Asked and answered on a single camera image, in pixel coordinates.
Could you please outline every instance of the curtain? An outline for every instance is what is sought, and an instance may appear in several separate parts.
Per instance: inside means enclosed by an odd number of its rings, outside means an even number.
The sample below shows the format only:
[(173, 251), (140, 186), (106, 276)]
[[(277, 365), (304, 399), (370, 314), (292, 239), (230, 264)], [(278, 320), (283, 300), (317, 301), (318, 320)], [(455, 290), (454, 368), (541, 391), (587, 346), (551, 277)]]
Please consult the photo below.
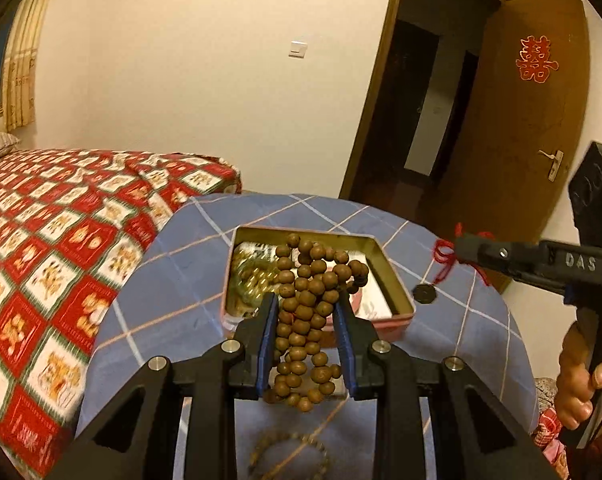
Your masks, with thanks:
[(8, 132), (34, 122), (34, 68), (49, 0), (23, 0), (3, 58), (1, 105)]

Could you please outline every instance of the wooden door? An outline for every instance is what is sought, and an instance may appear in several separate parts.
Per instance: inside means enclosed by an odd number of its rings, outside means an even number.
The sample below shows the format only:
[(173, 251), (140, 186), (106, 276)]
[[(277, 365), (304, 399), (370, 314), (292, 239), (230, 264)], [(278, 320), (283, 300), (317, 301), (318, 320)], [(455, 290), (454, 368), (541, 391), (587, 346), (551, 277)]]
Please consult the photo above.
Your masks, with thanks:
[[(544, 53), (542, 37), (551, 65), (533, 75), (524, 58)], [(422, 225), (448, 240), (457, 222), (502, 240), (539, 239), (581, 135), (588, 46), (581, 0), (507, 0), (489, 18), (459, 139), (437, 189), (419, 204)], [(539, 150), (564, 152), (554, 182), (552, 160)], [(491, 279), (497, 290), (508, 283), (497, 273)]]

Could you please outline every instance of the red checkered bedspread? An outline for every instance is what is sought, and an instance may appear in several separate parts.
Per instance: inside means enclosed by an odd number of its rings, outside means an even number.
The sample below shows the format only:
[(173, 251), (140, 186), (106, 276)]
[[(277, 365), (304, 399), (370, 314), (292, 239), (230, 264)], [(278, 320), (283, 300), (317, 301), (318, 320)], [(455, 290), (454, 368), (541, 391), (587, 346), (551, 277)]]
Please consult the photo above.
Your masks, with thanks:
[(188, 196), (240, 192), (223, 160), (97, 150), (0, 159), (0, 443), (44, 476), (71, 435), (98, 326)]

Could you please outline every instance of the brown beads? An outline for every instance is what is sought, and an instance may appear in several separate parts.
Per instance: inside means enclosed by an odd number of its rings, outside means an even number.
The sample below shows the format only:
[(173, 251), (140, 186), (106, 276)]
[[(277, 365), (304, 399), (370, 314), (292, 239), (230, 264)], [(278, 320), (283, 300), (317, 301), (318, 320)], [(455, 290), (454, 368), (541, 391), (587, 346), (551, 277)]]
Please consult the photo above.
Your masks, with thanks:
[(301, 397), (299, 403), (297, 404), (297, 408), (304, 413), (311, 412), (313, 407), (314, 405), (312, 404), (312, 401), (307, 397)]
[(281, 323), (287, 324), (287, 325), (291, 325), (294, 323), (295, 317), (290, 314), (289, 312), (286, 312), (285, 310), (281, 310), (279, 312), (279, 321)]
[(286, 312), (294, 312), (299, 306), (297, 298), (286, 298), (281, 302), (281, 308)]
[(305, 343), (305, 351), (308, 355), (315, 355), (321, 351), (321, 346), (317, 342), (308, 341)]
[(348, 267), (350, 267), (353, 276), (360, 276), (361, 272), (363, 272), (362, 264), (358, 260), (351, 260)]
[(292, 283), (287, 283), (286, 285), (281, 285), (279, 287), (279, 295), (281, 298), (293, 298), (295, 295), (295, 286)]
[(315, 306), (316, 296), (309, 290), (302, 290), (299, 294), (299, 303), (305, 306)]
[(322, 260), (325, 257), (325, 248), (321, 244), (316, 244), (310, 249), (310, 256), (313, 260)]
[(275, 402), (281, 400), (281, 398), (274, 392), (274, 390), (268, 388), (263, 393), (263, 400), (265, 400), (268, 404), (274, 404)]
[(277, 336), (279, 337), (289, 337), (292, 334), (292, 327), (285, 323), (279, 323), (277, 325)]
[(312, 270), (310, 270), (310, 265), (302, 265), (297, 269), (297, 274), (302, 278), (309, 278), (312, 276)]
[(309, 254), (299, 254), (297, 262), (299, 262), (299, 265), (309, 266), (312, 263), (312, 256), (310, 256)]
[(319, 352), (312, 356), (312, 364), (314, 366), (325, 366), (328, 362), (328, 355), (325, 352)]
[(336, 303), (337, 301), (339, 301), (339, 291), (338, 290), (326, 290), (322, 297), (322, 300), (327, 301), (328, 303)]
[(323, 274), (323, 278), (321, 279), (321, 282), (323, 283), (325, 290), (332, 290), (334, 287), (339, 285), (339, 279), (338, 279), (337, 275), (334, 272), (332, 272), (331, 270), (329, 270), (328, 272), (325, 272)]
[(286, 404), (288, 406), (296, 406), (299, 403), (299, 400), (301, 400), (301, 396), (296, 392), (292, 392), (291, 394), (289, 394), (289, 396), (287, 396)]
[(313, 274), (319, 274), (325, 272), (328, 265), (323, 260), (315, 260), (310, 264), (310, 270)]
[(336, 389), (336, 386), (332, 381), (319, 384), (319, 391), (324, 395), (332, 395)]
[(281, 352), (285, 352), (289, 348), (290, 343), (286, 338), (278, 337), (274, 341), (274, 346), (277, 350), (279, 350)]
[[(337, 275), (339, 283), (347, 282), (350, 279), (350, 277), (352, 276), (352, 271), (350, 270), (350, 267), (348, 267), (347, 265), (344, 265), (344, 264), (335, 265), (334, 269), (332, 269), (332, 270)], [(283, 272), (279, 273), (279, 280), (281, 280), (281, 274), (283, 274)]]
[(320, 301), (319, 304), (315, 307), (315, 311), (319, 316), (328, 317), (332, 314), (334, 307), (332, 303), (328, 303), (327, 301)]
[(279, 273), (279, 283), (292, 283), (295, 280), (295, 274), (291, 270), (282, 270)]
[[(279, 393), (277, 393), (277, 395), (280, 397), (285, 397)], [(310, 399), (310, 402), (313, 404), (319, 404), (319, 402), (323, 400), (323, 394), (319, 391), (319, 388), (312, 388), (311, 390), (308, 390), (307, 398)]]
[[(329, 365), (328, 356), (321, 352), (321, 329), (334, 312), (340, 292), (358, 291), (367, 283), (369, 269), (358, 260), (349, 261), (345, 251), (336, 251), (297, 234), (289, 234), (286, 241), (286, 245), (275, 249), (279, 270), (276, 282), (280, 283), (278, 293), (283, 298), (273, 363), (278, 373), (273, 388), (265, 391), (263, 397), (266, 402), (285, 399), (289, 406), (309, 412), (314, 404), (335, 392), (332, 380), (341, 377), (341, 367)], [(298, 267), (292, 259), (294, 248), (299, 248)], [(327, 270), (326, 261), (335, 261), (334, 268)], [(308, 356), (313, 364), (310, 377), (317, 386), (302, 396), (294, 389), (303, 385), (302, 376), (307, 372), (304, 361)]]
[(274, 251), (274, 253), (279, 258), (282, 258), (284, 256), (286, 256), (286, 257), (289, 258), (289, 256), (292, 254), (292, 249), (290, 249), (290, 247), (287, 246), (287, 245), (279, 245), (279, 246), (277, 246), (277, 248)]
[(307, 278), (297, 278), (295, 279), (295, 289), (296, 290), (306, 290), (307, 289)]
[(318, 314), (314, 314), (310, 320), (310, 326), (312, 328), (316, 328), (317, 330), (321, 330), (325, 326), (325, 318), (323, 316), (319, 316)]
[(310, 255), (309, 253), (312, 250), (312, 247), (314, 247), (314, 246), (315, 245), (306, 238), (299, 242), (299, 252), (301, 254), (307, 254), (309, 256)]
[(307, 357), (307, 352), (305, 351), (305, 348), (302, 346), (293, 346), (290, 349), (290, 359), (292, 359), (292, 361), (303, 361), (303, 359), (305, 359)]
[(295, 317), (297, 319), (302, 319), (303, 321), (310, 321), (315, 314), (313, 308), (305, 305), (299, 305), (295, 310)]
[(310, 332), (307, 333), (305, 338), (313, 343), (318, 343), (321, 341), (321, 331), (317, 330), (316, 328), (312, 328), (310, 329)]
[(310, 291), (315, 296), (322, 296), (325, 292), (325, 285), (316, 279), (316, 276), (313, 280), (310, 280), (307, 284), (307, 290)]
[(301, 335), (305, 335), (310, 332), (310, 324), (302, 319), (296, 319), (292, 324), (292, 332), (296, 332)]
[(336, 251), (334, 253), (334, 261), (338, 264), (347, 264), (350, 256), (346, 251)]
[(332, 371), (328, 366), (315, 366), (310, 372), (310, 377), (317, 384), (323, 384), (332, 379)]
[(294, 375), (303, 375), (307, 371), (307, 366), (303, 361), (292, 361), (290, 363), (290, 371)]
[(332, 379), (338, 379), (339, 377), (341, 377), (341, 367), (339, 365), (331, 365), (330, 371), (332, 372)]
[(274, 383), (274, 392), (280, 397), (287, 397), (290, 394), (290, 387), (286, 384), (285, 376), (283, 381)]
[(290, 373), (289, 375), (286, 375), (286, 384), (290, 388), (298, 388), (299, 386), (301, 386), (302, 382), (303, 382), (303, 379), (301, 379), (301, 377), (299, 377), (296, 374)]
[(277, 371), (281, 375), (288, 375), (290, 373), (290, 365), (289, 365), (289, 363), (279, 363), (277, 365)]
[(301, 334), (297, 334), (296, 332), (290, 334), (290, 337), (287, 338), (290, 341), (290, 346), (303, 346), (305, 345), (305, 336)]
[(296, 233), (290, 233), (286, 238), (286, 243), (293, 249), (296, 249), (297, 247), (299, 247), (300, 241), (301, 241), (301, 237)]

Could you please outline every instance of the screw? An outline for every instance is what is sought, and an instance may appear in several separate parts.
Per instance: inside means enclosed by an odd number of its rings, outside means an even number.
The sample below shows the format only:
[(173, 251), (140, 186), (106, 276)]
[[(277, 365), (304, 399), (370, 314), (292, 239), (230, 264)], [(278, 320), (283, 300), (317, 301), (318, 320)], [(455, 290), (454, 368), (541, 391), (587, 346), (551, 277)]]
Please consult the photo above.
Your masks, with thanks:
[(228, 354), (233, 354), (241, 349), (241, 343), (236, 339), (226, 339), (221, 343), (221, 349)]
[(387, 354), (390, 352), (390, 343), (388, 341), (383, 341), (383, 339), (377, 339), (372, 343), (372, 349), (378, 354)]
[(443, 360), (443, 364), (446, 365), (448, 370), (452, 370), (453, 372), (457, 372), (459, 370), (463, 370), (466, 367), (466, 364), (463, 362), (463, 359), (457, 356), (446, 357)]
[(148, 368), (150, 368), (150, 370), (154, 370), (155, 372), (163, 370), (166, 364), (168, 364), (168, 360), (161, 355), (157, 355), (147, 362)]

